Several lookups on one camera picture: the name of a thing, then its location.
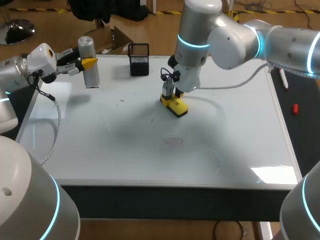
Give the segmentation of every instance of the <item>blue light ring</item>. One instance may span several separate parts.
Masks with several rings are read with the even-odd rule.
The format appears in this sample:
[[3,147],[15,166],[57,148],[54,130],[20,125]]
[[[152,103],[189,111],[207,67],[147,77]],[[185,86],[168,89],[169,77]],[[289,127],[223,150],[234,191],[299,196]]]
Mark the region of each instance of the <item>blue light ring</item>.
[[188,42],[184,41],[184,40],[179,36],[179,34],[178,34],[178,39],[179,39],[180,42],[182,42],[183,44],[185,44],[185,45],[187,45],[187,46],[189,46],[189,47],[192,47],[192,48],[198,48],[198,49],[200,49],[200,48],[207,48],[207,47],[210,46],[209,44],[207,44],[207,45],[194,45],[194,44],[188,43]]
[[305,176],[303,180],[303,185],[302,185],[302,199],[303,199],[303,205],[305,208],[306,213],[308,214],[311,222],[313,223],[314,227],[320,232],[320,226],[317,224],[316,220],[312,216],[309,207],[307,205],[307,200],[306,200],[306,180],[307,180],[308,175]]
[[316,44],[317,44],[319,38],[320,38],[320,32],[318,32],[318,34],[313,39],[312,44],[309,49],[308,58],[306,60],[306,69],[308,70],[308,72],[310,74],[314,74],[314,72],[311,69],[311,60],[312,60],[312,55],[314,53],[314,50],[315,50],[315,47],[316,47]]
[[261,49],[260,37],[259,37],[259,35],[258,35],[258,33],[257,33],[257,30],[256,30],[256,29],[254,29],[254,28],[253,28],[253,27],[251,27],[251,26],[245,25],[245,24],[244,24],[244,26],[246,26],[246,27],[250,28],[250,29],[254,32],[254,34],[255,34],[256,38],[258,39],[258,51],[256,52],[256,54],[255,54],[255,56],[254,56],[254,58],[256,58],[256,56],[259,54],[260,49]]
[[1,102],[5,102],[5,101],[9,101],[9,98],[6,97],[6,98],[0,99],[0,103],[1,103]]
[[52,178],[54,184],[55,184],[55,188],[56,188],[56,207],[55,207],[55,211],[54,211],[54,215],[53,218],[50,222],[50,225],[48,226],[47,230],[44,232],[44,234],[42,235],[42,237],[40,238],[40,240],[44,240],[47,235],[49,234],[50,230],[52,229],[56,219],[57,219],[57,215],[59,212],[59,207],[60,207],[60,191],[59,191],[59,187],[58,184],[56,183],[55,179],[50,175],[50,177]]

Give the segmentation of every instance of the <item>white cable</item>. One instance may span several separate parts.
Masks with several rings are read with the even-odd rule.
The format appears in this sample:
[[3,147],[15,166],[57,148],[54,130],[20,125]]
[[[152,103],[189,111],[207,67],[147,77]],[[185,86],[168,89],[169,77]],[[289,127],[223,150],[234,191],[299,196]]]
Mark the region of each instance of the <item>white cable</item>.
[[[271,64],[273,67],[276,67],[276,68],[279,68],[279,69],[283,69],[283,70],[285,70],[285,71],[287,71],[289,73],[292,73],[292,74],[295,74],[295,75],[298,75],[298,76],[301,76],[301,77],[305,77],[305,78],[308,78],[308,79],[320,79],[320,75],[309,74],[309,73],[306,73],[306,72],[303,72],[303,71],[298,71],[298,70],[292,69],[290,67],[283,66],[281,64],[277,64],[277,63],[274,63],[274,62],[271,62],[271,61],[269,62],[269,64]],[[254,73],[247,80],[245,80],[244,82],[242,82],[240,84],[233,85],[233,86],[199,86],[196,89],[200,89],[200,90],[222,90],[222,89],[236,89],[236,88],[239,88],[239,87],[249,83],[258,74],[258,72],[260,72],[261,69],[265,68],[269,64],[268,63],[262,64],[260,67],[258,67],[254,71]]]
[[58,139],[59,139],[59,136],[60,136],[60,131],[61,131],[61,110],[60,110],[58,102],[56,100],[54,100],[53,102],[54,102],[54,105],[56,106],[56,109],[58,111],[58,129],[56,131],[56,136],[55,136],[55,140],[54,140],[52,149],[51,149],[50,153],[48,154],[48,156],[46,156],[46,158],[42,162],[40,162],[40,165],[45,164],[46,161],[48,161],[48,159],[52,156],[52,154],[54,153],[54,151],[56,149],[56,146],[58,144]]
[[271,27],[269,29],[269,31],[266,33],[265,35],[265,39],[264,39],[264,49],[263,49],[263,57],[264,57],[264,60],[266,60],[266,62],[268,63],[268,66],[269,66],[269,70],[268,70],[268,73],[271,73],[272,69],[274,69],[273,65],[271,62],[269,62],[268,60],[268,57],[267,57],[267,47],[268,47],[268,41],[269,41],[269,37],[270,37],[270,34],[277,28],[282,28],[282,26],[279,26],[279,25],[275,25],[273,27]]
[[200,87],[197,87],[196,89],[202,89],[202,90],[236,89],[236,88],[239,88],[239,87],[247,84],[248,82],[250,82],[258,74],[258,72],[260,72],[260,70],[265,68],[266,66],[268,66],[268,63],[262,64],[260,67],[258,67],[254,71],[254,73],[251,75],[251,77],[249,77],[247,80],[245,80],[244,82],[242,82],[240,84],[237,84],[237,85],[233,85],[233,86],[213,86],[213,87],[200,86]]

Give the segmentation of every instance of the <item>yellow object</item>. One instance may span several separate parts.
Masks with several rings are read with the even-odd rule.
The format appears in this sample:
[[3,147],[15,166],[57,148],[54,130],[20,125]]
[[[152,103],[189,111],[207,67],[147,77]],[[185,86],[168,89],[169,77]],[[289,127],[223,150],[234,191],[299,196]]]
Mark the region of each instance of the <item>yellow object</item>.
[[170,101],[171,101],[171,99],[165,100],[164,97],[163,97],[162,94],[161,94],[161,96],[160,96],[160,102],[162,102],[163,106],[168,107]]
[[180,118],[188,113],[188,105],[182,101],[181,97],[177,97],[175,94],[172,95],[170,100],[165,100],[162,95],[160,101],[168,108],[176,117]]
[[84,67],[84,70],[88,70],[92,68],[97,62],[98,58],[86,58],[81,61],[81,64]]

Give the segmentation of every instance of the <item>pen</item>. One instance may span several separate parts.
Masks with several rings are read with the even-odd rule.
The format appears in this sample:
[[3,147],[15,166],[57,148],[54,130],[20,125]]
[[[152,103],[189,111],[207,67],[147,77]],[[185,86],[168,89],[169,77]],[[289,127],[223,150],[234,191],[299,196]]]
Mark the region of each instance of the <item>pen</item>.
[[285,71],[282,68],[279,68],[279,73],[280,73],[280,77],[281,77],[281,80],[282,80],[282,84],[283,84],[285,90],[288,91],[288,81],[287,81],[287,78],[286,78]]

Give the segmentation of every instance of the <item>cardboard box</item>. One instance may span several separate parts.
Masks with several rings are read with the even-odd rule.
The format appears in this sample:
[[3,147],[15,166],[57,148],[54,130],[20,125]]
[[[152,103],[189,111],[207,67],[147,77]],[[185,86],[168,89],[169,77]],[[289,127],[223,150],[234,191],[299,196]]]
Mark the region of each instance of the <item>cardboard box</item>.
[[105,26],[85,34],[94,40],[95,52],[100,54],[103,50],[110,50],[107,54],[126,55],[128,48],[126,47],[133,41],[125,35],[119,28],[111,29]]

